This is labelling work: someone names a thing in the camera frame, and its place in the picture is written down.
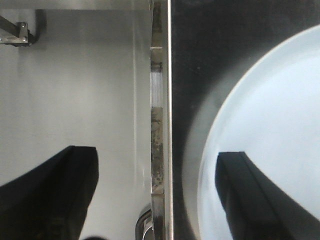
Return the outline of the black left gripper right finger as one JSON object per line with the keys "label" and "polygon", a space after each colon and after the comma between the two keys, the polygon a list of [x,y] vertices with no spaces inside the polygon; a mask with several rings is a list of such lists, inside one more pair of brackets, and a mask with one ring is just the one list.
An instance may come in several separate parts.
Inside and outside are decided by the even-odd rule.
{"label": "black left gripper right finger", "polygon": [[220,152],[215,187],[234,240],[318,240],[320,221],[274,184],[245,152]]}

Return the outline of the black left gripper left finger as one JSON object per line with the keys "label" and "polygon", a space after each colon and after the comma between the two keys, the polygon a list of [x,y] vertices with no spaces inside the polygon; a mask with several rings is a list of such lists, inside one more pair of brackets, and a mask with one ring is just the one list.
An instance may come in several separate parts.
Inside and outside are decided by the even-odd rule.
{"label": "black left gripper left finger", "polygon": [[0,187],[2,240],[77,240],[99,180],[95,147],[70,145]]}

